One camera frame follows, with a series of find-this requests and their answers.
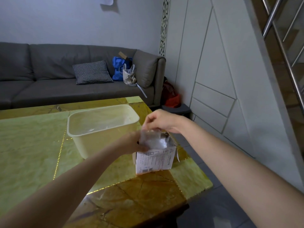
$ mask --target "hand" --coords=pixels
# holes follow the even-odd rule
[[[140,130],[130,132],[116,140],[112,145],[117,147],[117,150],[120,153],[120,155],[123,154],[132,154],[135,152],[147,152],[148,148],[139,145],[139,138],[140,138]]]
[[[147,115],[146,120],[142,125],[142,129],[161,129],[172,133],[180,133],[177,125],[182,118],[182,116],[171,114],[167,111],[158,109],[153,113]]]

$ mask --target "leather couch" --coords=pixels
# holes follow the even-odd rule
[[[124,82],[76,85],[74,64],[105,60],[123,52],[133,58],[138,87]],[[0,42],[0,110],[140,96],[159,106],[166,60],[138,49],[96,45],[18,44]]]

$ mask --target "houndstooth pillow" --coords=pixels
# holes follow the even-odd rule
[[[77,85],[113,82],[105,60],[73,65],[73,70],[76,75]]]

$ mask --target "sofa seat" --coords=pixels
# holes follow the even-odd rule
[[[0,110],[11,109],[13,98],[34,81],[0,81]]]
[[[76,79],[38,80],[22,90],[12,101],[13,108],[94,101],[110,98],[140,96],[147,105],[154,100],[154,87],[143,89],[145,98],[138,87],[124,82],[76,85]]]

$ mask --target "staircase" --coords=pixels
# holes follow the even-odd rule
[[[304,0],[251,1],[304,158]]]

